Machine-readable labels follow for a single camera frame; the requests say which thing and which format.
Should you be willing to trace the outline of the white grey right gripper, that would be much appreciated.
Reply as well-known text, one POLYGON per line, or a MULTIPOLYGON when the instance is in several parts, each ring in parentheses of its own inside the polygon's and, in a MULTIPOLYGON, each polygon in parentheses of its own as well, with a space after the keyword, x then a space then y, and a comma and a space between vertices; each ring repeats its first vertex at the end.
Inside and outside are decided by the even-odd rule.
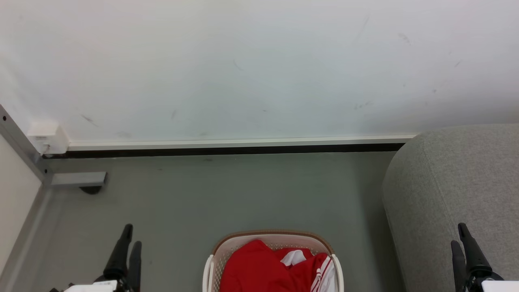
POLYGON ((491 265, 465 223, 458 224, 465 255, 456 240, 451 241, 453 277, 456 292, 518 292, 519 281, 504 280, 492 273, 491 265))

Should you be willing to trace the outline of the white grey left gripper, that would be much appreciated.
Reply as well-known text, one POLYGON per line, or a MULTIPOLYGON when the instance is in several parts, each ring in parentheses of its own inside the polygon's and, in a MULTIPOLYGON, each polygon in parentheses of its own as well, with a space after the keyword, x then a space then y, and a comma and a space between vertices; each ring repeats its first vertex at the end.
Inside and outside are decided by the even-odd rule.
POLYGON ((126 224, 122 235, 117 240, 104 270, 105 279, 92 284, 69 284, 64 290, 52 288, 51 292, 133 292, 140 291, 142 272, 142 243, 136 241, 127 258, 129 245, 132 242, 133 225, 126 224))

